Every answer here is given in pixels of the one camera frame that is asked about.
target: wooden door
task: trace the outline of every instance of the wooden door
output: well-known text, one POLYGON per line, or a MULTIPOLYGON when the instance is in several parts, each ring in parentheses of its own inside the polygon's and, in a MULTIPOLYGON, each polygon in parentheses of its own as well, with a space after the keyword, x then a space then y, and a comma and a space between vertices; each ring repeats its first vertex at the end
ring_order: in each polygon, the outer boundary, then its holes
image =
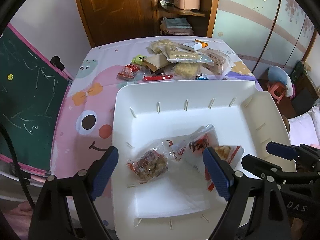
POLYGON ((79 2, 94 46, 154 35, 151 0, 79 0, 78 7, 79 2))

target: wall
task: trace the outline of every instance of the wall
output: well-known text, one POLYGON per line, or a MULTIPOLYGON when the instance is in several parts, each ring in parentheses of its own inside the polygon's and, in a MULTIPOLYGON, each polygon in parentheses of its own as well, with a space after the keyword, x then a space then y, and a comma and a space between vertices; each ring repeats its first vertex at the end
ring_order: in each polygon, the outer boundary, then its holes
POLYGON ((271 65, 291 73, 309 45, 313 25, 294 0, 219 0, 213 38, 223 39, 256 78, 271 65), (267 47, 276 11, 279 14, 267 47))
POLYGON ((11 24, 47 59, 76 73, 91 49, 75 0, 27 0, 11 24))
POLYGON ((311 67, 311 71, 308 71, 314 84, 318 87, 320 86, 320 36, 317 34, 315 43, 310 51, 306 62, 311 67))

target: cartoon eye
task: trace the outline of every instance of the cartoon eye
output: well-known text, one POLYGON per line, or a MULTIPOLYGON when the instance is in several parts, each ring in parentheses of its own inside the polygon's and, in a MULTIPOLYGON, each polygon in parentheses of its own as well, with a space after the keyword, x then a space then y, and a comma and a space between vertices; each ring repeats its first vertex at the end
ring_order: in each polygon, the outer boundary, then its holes
POLYGON ((76 130, 79 134, 90 134, 97 124, 97 114, 91 110, 85 110, 78 117, 76 122, 76 130))

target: black cable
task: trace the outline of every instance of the black cable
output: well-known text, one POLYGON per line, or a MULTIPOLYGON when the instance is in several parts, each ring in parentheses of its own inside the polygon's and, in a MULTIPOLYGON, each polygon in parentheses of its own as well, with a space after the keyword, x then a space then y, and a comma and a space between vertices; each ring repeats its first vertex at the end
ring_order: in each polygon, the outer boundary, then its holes
POLYGON ((36 205, 33 202, 33 199, 31 198, 31 195, 30 195, 30 193, 28 191, 26 182, 25 182, 25 180, 24 180, 24 178, 23 178, 23 176, 21 174, 20 166, 19 166, 19 163, 18 163, 18 159, 17 159, 17 156, 16 156, 16 152, 14 150, 14 147, 13 147, 12 141, 10 139, 10 136, 9 136, 7 130, 4 128, 4 126, 1 123, 0 123, 0 133, 4 137, 5 141, 7 142, 8 147, 9 147, 9 151, 10 151, 10 154, 11 154, 11 157, 12 157, 12 161, 13 161, 14 167, 16 169, 16 172, 17 172, 21 187, 23 189, 23 192, 26 195, 26 198, 27 198, 31 208, 34 209, 36 205))

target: pink stool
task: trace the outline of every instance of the pink stool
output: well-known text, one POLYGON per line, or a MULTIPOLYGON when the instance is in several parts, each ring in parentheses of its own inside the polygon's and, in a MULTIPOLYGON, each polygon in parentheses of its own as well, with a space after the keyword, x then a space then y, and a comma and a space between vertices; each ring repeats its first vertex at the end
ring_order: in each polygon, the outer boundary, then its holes
POLYGON ((279 104, 280 100, 284 97, 284 94, 286 92, 286 87, 280 82, 276 82, 276 83, 268 82, 267 87, 268 87, 269 93, 272 95, 274 99, 277 100, 277 104, 279 104))

